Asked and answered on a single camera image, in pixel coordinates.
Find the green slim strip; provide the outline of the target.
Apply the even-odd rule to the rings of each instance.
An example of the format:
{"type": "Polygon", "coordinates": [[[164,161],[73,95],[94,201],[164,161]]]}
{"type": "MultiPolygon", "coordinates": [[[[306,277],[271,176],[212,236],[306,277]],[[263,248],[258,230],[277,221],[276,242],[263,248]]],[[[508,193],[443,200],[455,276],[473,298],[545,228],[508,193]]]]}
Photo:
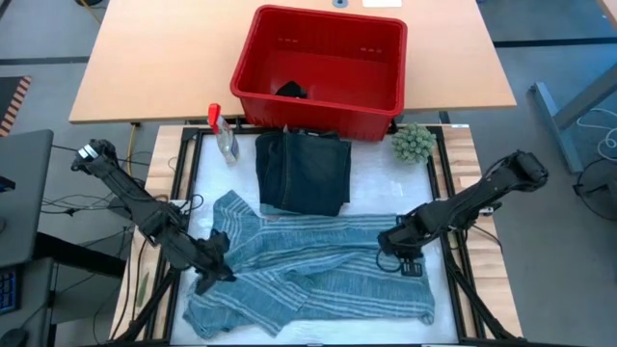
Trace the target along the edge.
{"type": "Polygon", "coordinates": [[[141,307],[146,295],[147,285],[149,279],[149,272],[146,272],[138,282],[137,294],[135,297],[135,307],[141,307]]]}

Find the beige wooden table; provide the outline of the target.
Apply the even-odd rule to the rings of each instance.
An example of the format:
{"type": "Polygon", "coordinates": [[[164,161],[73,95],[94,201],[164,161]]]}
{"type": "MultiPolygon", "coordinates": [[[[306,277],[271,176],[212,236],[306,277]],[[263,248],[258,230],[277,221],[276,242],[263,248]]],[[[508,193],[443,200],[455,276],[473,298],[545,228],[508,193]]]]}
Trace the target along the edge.
{"type": "MultiPolygon", "coordinates": [[[[73,123],[240,114],[230,79],[263,5],[330,11],[334,0],[110,0],[73,123]]],[[[409,111],[511,108],[516,100],[475,0],[403,0],[372,14],[408,28],[409,111]]]]}

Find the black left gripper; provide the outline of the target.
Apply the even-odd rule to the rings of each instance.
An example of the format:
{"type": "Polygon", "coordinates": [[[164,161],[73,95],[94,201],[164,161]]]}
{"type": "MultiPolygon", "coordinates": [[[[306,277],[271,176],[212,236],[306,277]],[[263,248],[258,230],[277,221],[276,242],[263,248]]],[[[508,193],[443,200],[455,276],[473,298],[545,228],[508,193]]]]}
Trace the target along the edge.
{"type": "Polygon", "coordinates": [[[230,240],[225,232],[211,229],[207,239],[190,235],[188,239],[196,248],[192,266],[200,275],[196,281],[196,295],[203,295],[216,281],[236,281],[236,276],[225,261],[225,253],[230,247],[230,240]]]}

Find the green artificial potted plant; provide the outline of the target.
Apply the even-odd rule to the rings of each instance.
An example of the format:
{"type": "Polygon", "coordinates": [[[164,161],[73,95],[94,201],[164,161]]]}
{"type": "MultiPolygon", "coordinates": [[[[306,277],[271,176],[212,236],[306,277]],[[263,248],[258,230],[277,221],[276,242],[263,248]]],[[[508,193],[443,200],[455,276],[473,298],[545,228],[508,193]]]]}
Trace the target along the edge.
{"type": "Polygon", "coordinates": [[[437,136],[426,126],[413,123],[399,128],[392,135],[391,144],[394,157],[400,162],[426,164],[437,144],[437,136]]]}

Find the grey metal table leg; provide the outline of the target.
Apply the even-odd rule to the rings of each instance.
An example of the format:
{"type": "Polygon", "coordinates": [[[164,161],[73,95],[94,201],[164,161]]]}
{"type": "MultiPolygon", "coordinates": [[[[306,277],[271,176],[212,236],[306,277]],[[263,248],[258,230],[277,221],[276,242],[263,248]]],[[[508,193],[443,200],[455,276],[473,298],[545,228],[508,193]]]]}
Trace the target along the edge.
{"type": "Polygon", "coordinates": [[[563,107],[558,107],[555,104],[545,83],[536,82],[532,84],[529,92],[539,117],[547,123],[570,172],[573,174],[581,173],[583,164],[576,150],[570,128],[595,106],[617,92],[617,63],[563,107]]]}

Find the grey striped garment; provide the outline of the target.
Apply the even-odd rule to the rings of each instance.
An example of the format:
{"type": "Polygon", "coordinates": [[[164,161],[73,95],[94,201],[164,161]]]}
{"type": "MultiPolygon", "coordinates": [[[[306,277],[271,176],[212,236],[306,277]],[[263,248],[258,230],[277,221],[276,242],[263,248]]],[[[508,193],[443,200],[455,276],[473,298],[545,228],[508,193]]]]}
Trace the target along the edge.
{"type": "Polygon", "coordinates": [[[247,325],[271,336],[294,320],[411,318],[430,325],[435,299],[426,275],[403,277],[378,257],[377,236],[393,214],[261,218],[235,192],[213,204],[228,235],[233,281],[190,293],[184,320],[202,338],[247,325]]]}

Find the clear spray bottle red trigger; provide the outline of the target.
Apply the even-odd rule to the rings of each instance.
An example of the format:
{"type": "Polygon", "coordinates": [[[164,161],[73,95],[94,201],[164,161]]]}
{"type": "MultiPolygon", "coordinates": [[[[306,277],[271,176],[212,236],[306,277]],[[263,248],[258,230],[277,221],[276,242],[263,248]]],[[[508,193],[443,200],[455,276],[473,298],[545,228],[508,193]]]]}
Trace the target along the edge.
{"type": "Polygon", "coordinates": [[[218,103],[208,106],[208,124],[217,141],[217,146],[226,162],[231,165],[239,159],[239,146],[229,123],[222,116],[222,108],[218,103]]]}

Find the black round floor stand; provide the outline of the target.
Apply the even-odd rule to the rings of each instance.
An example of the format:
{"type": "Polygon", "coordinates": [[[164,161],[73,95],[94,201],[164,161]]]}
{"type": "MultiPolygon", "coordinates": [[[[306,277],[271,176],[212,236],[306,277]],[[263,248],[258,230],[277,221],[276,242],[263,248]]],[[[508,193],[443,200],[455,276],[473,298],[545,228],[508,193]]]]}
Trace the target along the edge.
{"type": "Polygon", "coordinates": [[[589,163],[577,175],[573,190],[593,214],[617,222],[617,163],[606,159],[589,163]]]}

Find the red plastic laundry bin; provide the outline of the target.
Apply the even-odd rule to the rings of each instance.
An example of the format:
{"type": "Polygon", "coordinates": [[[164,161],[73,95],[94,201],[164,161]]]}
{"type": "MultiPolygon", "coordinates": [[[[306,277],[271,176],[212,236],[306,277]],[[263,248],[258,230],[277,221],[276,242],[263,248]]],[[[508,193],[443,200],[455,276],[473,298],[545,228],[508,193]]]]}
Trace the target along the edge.
{"type": "Polygon", "coordinates": [[[252,124],[380,141],[404,109],[407,38],[395,18],[264,5],[230,90],[252,124]],[[289,81],[308,97],[276,95],[289,81]]]}

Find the dark computer keyboard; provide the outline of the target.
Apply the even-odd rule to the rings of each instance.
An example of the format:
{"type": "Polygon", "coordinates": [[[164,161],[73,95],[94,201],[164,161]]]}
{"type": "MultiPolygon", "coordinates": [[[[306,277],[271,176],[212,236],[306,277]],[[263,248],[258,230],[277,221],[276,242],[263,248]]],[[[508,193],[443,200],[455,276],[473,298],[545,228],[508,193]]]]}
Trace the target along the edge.
{"type": "Polygon", "coordinates": [[[20,270],[0,269],[0,315],[16,311],[20,306],[20,270]]]}

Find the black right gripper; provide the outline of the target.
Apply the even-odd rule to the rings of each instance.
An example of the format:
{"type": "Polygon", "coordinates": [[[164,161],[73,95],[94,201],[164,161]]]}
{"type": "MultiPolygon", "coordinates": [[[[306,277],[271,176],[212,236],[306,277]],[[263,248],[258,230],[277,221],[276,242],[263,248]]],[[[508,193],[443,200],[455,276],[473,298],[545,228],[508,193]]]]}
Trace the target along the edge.
{"type": "Polygon", "coordinates": [[[377,236],[381,251],[403,259],[400,263],[402,276],[422,277],[423,265],[418,259],[423,257],[421,248],[426,240],[426,232],[417,224],[414,216],[398,216],[396,222],[394,227],[377,236]]]}

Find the black aluminium rig frame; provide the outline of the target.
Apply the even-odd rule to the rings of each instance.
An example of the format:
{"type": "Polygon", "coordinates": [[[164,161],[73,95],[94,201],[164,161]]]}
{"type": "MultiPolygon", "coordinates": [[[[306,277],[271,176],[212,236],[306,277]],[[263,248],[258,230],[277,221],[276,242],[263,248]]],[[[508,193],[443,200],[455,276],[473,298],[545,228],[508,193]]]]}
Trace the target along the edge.
{"type": "MultiPolygon", "coordinates": [[[[480,176],[479,163],[470,129],[465,124],[431,124],[429,130],[436,134],[438,145],[429,164],[434,171],[434,189],[445,198],[461,192],[480,176]]],[[[197,139],[207,135],[207,125],[165,125],[159,128],[146,187],[154,194],[186,194],[192,187],[188,174],[198,165],[195,157],[197,139]]],[[[482,216],[468,240],[459,234],[452,234],[443,241],[461,268],[469,286],[482,296],[484,304],[500,324],[511,334],[521,334],[521,326],[512,296],[511,285],[506,273],[503,255],[499,248],[496,226],[490,216],[482,216]]],[[[134,316],[143,306],[135,307],[137,286],[141,277],[149,272],[146,299],[162,280],[167,269],[161,253],[135,231],[128,245],[130,255],[125,266],[121,291],[110,331],[112,337],[124,333],[134,316]]],[[[450,302],[457,332],[465,338],[489,336],[488,325],[482,320],[463,289],[449,277],[450,302]]],[[[161,341],[172,331],[172,310],[178,286],[167,290],[147,325],[139,333],[140,339],[152,338],[161,341]]]]}

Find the small black garment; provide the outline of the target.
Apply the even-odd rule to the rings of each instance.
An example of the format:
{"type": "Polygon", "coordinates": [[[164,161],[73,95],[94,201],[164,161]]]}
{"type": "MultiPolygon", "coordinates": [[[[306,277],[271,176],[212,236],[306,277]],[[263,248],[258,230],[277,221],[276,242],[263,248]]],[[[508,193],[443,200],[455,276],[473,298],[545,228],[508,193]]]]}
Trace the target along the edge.
{"type": "Polygon", "coordinates": [[[308,92],[295,81],[289,81],[276,91],[276,95],[306,99],[308,92]]]}

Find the hazard striped floor mat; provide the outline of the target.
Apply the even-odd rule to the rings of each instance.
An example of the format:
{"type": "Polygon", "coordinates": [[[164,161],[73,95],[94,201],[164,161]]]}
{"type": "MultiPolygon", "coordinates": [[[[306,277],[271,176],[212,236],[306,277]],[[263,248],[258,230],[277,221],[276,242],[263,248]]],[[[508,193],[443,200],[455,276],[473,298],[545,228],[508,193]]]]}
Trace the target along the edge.
{"type": "Polygon", "coordinates": [[[0,77],[0,137],[10,134],[31,84],[31,76],[0,77]]]}

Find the black pants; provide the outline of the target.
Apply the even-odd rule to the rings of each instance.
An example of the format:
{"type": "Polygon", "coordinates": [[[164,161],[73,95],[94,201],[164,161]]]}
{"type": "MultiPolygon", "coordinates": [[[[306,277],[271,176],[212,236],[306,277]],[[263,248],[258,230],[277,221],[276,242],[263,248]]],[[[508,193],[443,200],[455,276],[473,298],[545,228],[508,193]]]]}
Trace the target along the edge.
{"type": "Polygon", "coordinates": [[[259,202],[334,217],[350,201],[352,144],[335,132],[277,131],[255,140],[259,202]]]}

